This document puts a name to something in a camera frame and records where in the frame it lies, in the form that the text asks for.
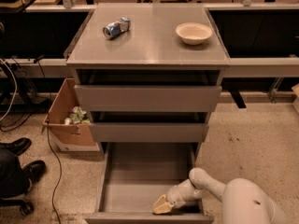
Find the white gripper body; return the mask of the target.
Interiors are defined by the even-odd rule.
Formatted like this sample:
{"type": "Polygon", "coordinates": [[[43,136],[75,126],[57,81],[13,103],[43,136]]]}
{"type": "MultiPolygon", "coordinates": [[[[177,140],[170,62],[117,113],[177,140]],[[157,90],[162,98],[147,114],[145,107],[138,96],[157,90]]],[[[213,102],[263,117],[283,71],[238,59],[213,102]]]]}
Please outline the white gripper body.
{"type": "Polygon", "coordinates": [[[189,179],[186,179],[166,193],[166,200],[172,208],[179,209],[195,205],[202,198],[203,192],[202,189],[196,188],[189,179]]]}

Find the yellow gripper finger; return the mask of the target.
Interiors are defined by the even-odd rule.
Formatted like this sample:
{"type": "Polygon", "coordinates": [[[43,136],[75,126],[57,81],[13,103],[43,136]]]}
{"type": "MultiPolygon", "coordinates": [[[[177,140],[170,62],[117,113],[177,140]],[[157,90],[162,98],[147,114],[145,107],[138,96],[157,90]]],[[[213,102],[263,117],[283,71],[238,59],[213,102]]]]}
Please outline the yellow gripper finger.
{"type": "Polygon", "coordinates": [[[174,205],[171,204],[165,194],[158,198],[158,200],[153,204],[152,211],[156,215],[167,214],[172,211],[174,205]]]}

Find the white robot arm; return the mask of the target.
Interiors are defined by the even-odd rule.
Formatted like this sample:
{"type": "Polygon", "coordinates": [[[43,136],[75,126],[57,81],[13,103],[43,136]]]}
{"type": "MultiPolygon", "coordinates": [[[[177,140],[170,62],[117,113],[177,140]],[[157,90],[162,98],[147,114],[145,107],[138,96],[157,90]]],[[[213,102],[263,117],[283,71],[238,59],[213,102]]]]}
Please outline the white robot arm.
{"type": "Polygon", "coordinates": [[[159,197],[152,211],[160,215],[190,206],[205,190],[221,202],[222,224],[288,224],[284,211],[255,183],[236,178],[223,184],[201,168],[159,197]]]}

